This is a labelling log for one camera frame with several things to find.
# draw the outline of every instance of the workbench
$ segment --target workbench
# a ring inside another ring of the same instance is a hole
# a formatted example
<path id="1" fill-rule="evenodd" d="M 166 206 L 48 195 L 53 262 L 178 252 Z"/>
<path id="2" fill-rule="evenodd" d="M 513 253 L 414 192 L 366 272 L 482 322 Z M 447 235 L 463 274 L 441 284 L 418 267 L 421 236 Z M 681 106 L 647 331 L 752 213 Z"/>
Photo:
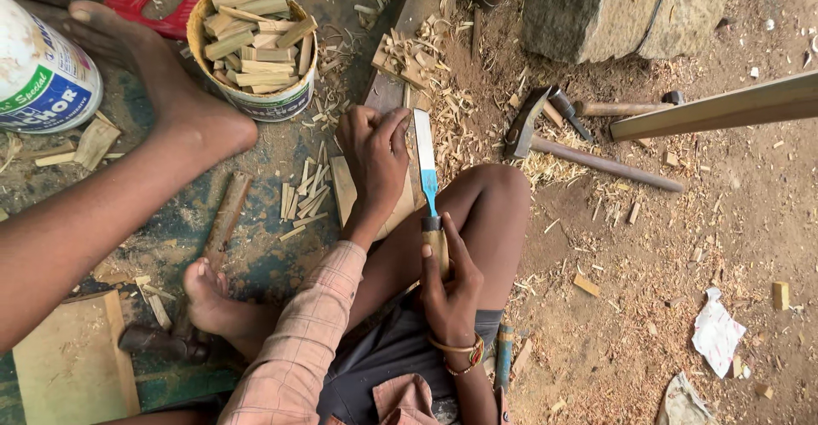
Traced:
<path id="1" fill-rule="evenodd" d="M 70 2 L 17 1 L 58 29 L 61 28 L 60 20 L 66 17 L 65 7 Z M 180 0 L 159 1 L 161 4 L 171 4 Z M 297 1 L 317 20 L 319 40 L 322 35 L 334 33 L 322 31 L 327 23 L 365 33 L 353 11 L 353 4 L 377 6 L 374 0 Z M 366 35 L 363 47 L 358 49 L 357 61 L 342 77 L 349 87 L 347 98 L 352 103 L 360 102 L 367 88 L 372 72 L 369 61 L 380 35 L 387 32 L 394 21 L 399 4 L 400 0 L 393 0 L 384 10 L 378 23 Z M 184 45 L 179 43 L 177 46 L 181 50 Z M 153 111 L 136 75 L 98 57 L 94 59 L 105 81 L 100 110 L 123 131 L 111 151 L 127 152 L 147 136 Z M 316 87 L 320 90 L 322 85 L 316 82 Z M 114 251 L 107 263 L 131 277 L 149 274 L 154 279 L 152 285 L 159 285 L 170 294 L 182 296 L 182 272 L 201 252 L 230 173 L 242 170 L 250 173 L 255 180 L 230 241 L 228 260 L 222 270 L 230 281 L 231 296 L 241 301 L 259 303 L 280 303 L 292 296 L 303 274 L 321 259 L 340 234 L 333 196 L 324 201 L 319 211 L 327 211 L 327 217 L 311 223 L 307 230 L 286 242 L 278 240 L 281 233 L 291 230 L 289 223 L 280 221 L 281 183 L 290 179 L 300 181 L 304 159 L 307 156 L 317 158 L 322 140 L 328 146 L 330 157 L 341 154 L 330 134 L 331 129 L 320 132 L 318 127 L 310 129 L 302 125 L 304 119 L 315 113 L 317 111 L 311 108 L 291 121 L 259 123 L 259 141 L 254 148 L 222 162 L 181 190 Z M 65 143 L 67 139 L 77 142 L 82 129 L 84 126 L 56 135 L 22 135 L 21 138 L 24 149 L 37 150 Z M 32 161 L 13 162 L 0 175 L 0 207 L 15 215 L 85 176 L 87 171 L 79 165 L 36 167 Z M 133 293 L 138 290 L 133 283 L 120 285 L 120 292 Z M 79 289 L 68 296 L 97 293 L 116 286 L 99 282 L 89 275 L 79 284 Z M 173 304 L 166 306 L 168 314 L 173 317 L 176 310 Z M 158 327 L 155 316 L 141 295 L 123 300 L 122 308 L 126 324 Z M 230 390 L 245 367 L 240 355 L 218 337 L 213 345 L 213 354 L 205 365 L 171 363 L 144 354 L 132 357 L 132 361 L 143 411 Z M 0 423 L 21 425 L 25 422 L 14 360 L 8 353 L 0 356 Z"/>

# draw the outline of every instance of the adhesive container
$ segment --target adhesive container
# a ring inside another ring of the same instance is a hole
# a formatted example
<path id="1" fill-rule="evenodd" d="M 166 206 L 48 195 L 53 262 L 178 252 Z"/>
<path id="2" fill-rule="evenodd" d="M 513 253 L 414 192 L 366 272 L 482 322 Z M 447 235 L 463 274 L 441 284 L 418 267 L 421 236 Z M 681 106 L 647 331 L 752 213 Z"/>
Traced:
<path id="1" fill-rule="evenodd" d="M 102 100 L 94 62 L 14 0 L 0 0 L 0 128 L 57 133 L 83 124 Z"/>
<path id="2" fill-rule="evenodd" d="M 290 5 L 290 13 L 293 20 L 301 20 L 307 17 L 307 13 L 294 0 L 287 0 Z M 199 64 L 199 67 L 215 82 L 222 91 L 224 97 L 235 108 L 244 115 L 258 121 L 285 121 L 295 117 L 309 104 L 312 97 L 312 90 L 315 87 L 315 70 L 318 51 L 316 37 L 312 37 L 312 58 L 310 59 L 309 70 L 298 83 L 275 93 L 265 95 L 255 95 L 245 93 L 240 89 L 224 85 L 213 77 L 213 62 L 205 57 L 205 45 L 210 43 L 205 33 L 203 23 L 205 19 L 216 13 L 211 0 L 199 0 L 190 12 L 187 20 L 187 43 L 190 44 L 190 52 Z"/>

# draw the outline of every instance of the hammer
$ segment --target hammer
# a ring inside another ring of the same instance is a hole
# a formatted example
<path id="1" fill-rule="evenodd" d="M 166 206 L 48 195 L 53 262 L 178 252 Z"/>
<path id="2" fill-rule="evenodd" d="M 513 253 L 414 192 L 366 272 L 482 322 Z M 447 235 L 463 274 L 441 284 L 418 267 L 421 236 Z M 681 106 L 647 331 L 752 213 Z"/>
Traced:
<path id="1" fill-rule="evenodd" d="M 251 182 L 253 177 L 241 171 L 233 172 L 230 178 L 202 250 L 202 256 L 210 261 L 213 273 L 219 273 L 227 257 L 228 242 L 239 220 Z M 210 356 L 210 335 L 199 331 L 190 322 L 186 296 L 179 299 L 176 306 L 176 319 L 170 334 L 163 329 L 133 325 L 125 329 L 120 337 L 119 349 L 130 353 L 154 352 L 164 359 L 184 359 L 193 365 L 201 365 L 207 361 Z"/>
<path id="2" fill-rule="evenodd" d="M 643 182 L 671 192 L 683 192 L 685 190 L 685 186 L 675 180 L 663 178 L 642 169 L 629 167 L 535 135 L 534 119 L 540 115 L 543 104 L 548 101 L 549 90 L 547 87 L 538 87 L 532 89 L 531 93 L 528 94 L 525 103 L 519 110 L 519 114 L 517 114 L 517 118 L 511 124 L 508 134 L 506 134 L 506 158 L 511 160 L 523 159 L 527 157 L 529 149 L 537 150 L 550 153 L 563 160 L 573 161 L 586 167 Z"/>
<path id="3" fill-rule="evenodd" d="M 613 117 L 640 115 L 643 113 L 661 111 L 685 103 L 685 96 L 677 89 L 662 96 L 659 104 L 627 104 L 627 103 L 592 103 L 591 101 L 577 101 L 573 104 L 579 117 Z"/>

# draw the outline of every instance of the person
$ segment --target person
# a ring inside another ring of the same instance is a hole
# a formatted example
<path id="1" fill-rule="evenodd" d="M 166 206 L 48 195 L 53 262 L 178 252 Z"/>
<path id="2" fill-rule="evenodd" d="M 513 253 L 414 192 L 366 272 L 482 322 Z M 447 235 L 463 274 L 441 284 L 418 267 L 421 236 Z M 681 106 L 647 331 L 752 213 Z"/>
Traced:
<path id="1" fill-rule="evenodd" d="M 0 224 L 6 279 L 0 352 L 181 187 L 252 147 L 257 136 L 250 119 L 193 85 L 158 34 L 98 3 L 72 2 L 69 13 L 72 40 L 125 60 L 139 75 L 156 123 L 119 161 Z M 466 425 L 509 420 L 485 371 L 472 367 L 479 342 L 492 342 L 514 283 L 528 182 L 513 167 L 482 165 L 461 172 L 437 196 L 451 282 L 441 282 L 429 245 L 421 244 L 424 208 L 370 251 L 403 190 L 408 113 L 353 107 L 341 117 L 336 134 L 358 198 L 340 242 L 284 309 L 229 299 L 227 278 L 204 258 L 185 270 L 193 324 L 253 360 L 220 422 L 431 423 L 432 409 L 454 398 Z M 41 247 L 51 253 L 41 254 Z M 421 286 L 404 293 L 418 279 Z M 397 305 L 380 324 L 336 353 L 344 333 L 390 301 Z M 115 423 L 193 425 L 212 418 L 176 410 Z"/>

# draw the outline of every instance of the bracelet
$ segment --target bracelet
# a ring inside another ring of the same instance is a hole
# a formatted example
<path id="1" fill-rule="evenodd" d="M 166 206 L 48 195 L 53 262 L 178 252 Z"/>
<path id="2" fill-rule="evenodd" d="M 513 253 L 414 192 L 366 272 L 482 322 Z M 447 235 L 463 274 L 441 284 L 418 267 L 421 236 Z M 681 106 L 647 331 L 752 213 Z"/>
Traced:
<path id="1" fill-rule="evenodd" d="M 472 347 L 449 347 L 447 345 L 443 345 L 442 343 L 435 340 L 435 338 L 432 336 L 432 333 L 429 333 L 429 335 L 426 336 L 426 338 L 429 339 L 429 343 L 431 343 L 435 347 L 438 347 L 440 350 L 449 351 L 449 352 L 453 352 L 453 353 L 467 353 L 467 352 L 469 353 L 469 362 L 470 362 L 471 366 L 467 367 L 466 369 L 464 369 L 462 371 L 455 371 L 454 369 L 452 369 L 452 367 L 449 365 L 448 360 L 446 360 L 446 357 L 444 356 L 444 361 L 446 362 L 446 370 L 449 371 L 449 374 L 451 374 L 453 376 L 459 376 L 459 375 L 467 373 L 473 367 L 478 365 L 480 363 L 480 360 L 483 359 L 483 350 L 484 350 L 483 337 L 481 337 L 480 334 L 477 334 L 477 331 L 475 331 L 475 339 L 476 339 L 475 340 L 475 345 L 472 346 Z"/>

